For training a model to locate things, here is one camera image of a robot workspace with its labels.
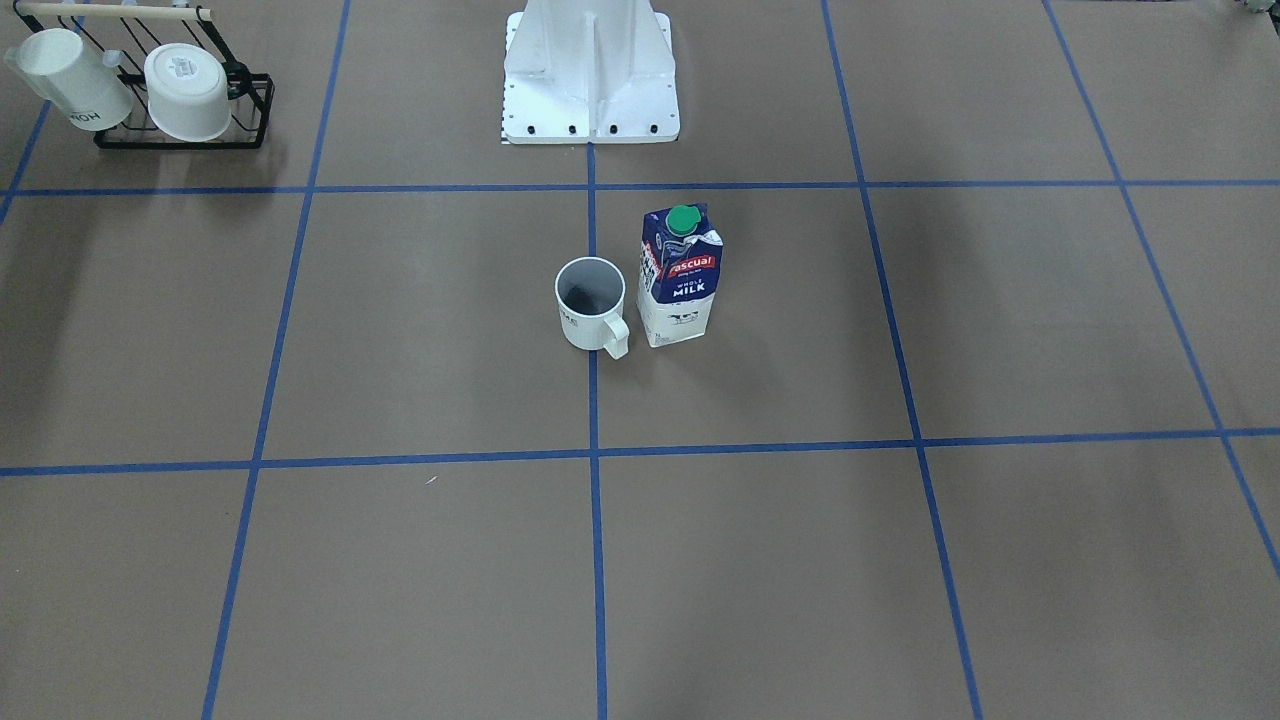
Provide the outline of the white mug grey inside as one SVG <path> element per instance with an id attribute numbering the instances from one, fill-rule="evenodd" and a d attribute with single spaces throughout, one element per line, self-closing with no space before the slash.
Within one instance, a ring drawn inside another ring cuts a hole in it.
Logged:
<path id="1" fill-rule="evenodd" d="M 554 281 L 564 338 L 584 351 L 603 351 L 620 360 L 628 354 L 630 328 L 623 319 L 625 277 L 604 258 L 576 258 Z"/>

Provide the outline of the blue white milk carton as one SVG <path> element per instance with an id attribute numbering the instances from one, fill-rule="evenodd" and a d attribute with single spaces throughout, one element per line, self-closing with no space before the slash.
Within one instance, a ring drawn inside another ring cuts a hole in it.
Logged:
<path id="1" fill-rule="evenodd" d="M 636 305 L 650 347 L 707 333 L 723 251 L 704 202 L 644 217 Z"/>

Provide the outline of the white mug in rack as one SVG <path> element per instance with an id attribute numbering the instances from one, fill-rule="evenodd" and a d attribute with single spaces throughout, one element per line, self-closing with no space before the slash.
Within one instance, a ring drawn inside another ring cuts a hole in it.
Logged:
<path id="1" fill-rule="evenodd" d="M 216 138 L 230 126 L 227 72 L 205 49 L 164 44 L 145 58 L 147 109 L 165 135 L 186 142 Z"/>
<path id="2" fill-rule="evenodd" d="M 44 29 L 4 53 L 5 64 L 78 129 L 99 132 L 124 122 L 134 96 L 83 38 Z"/>

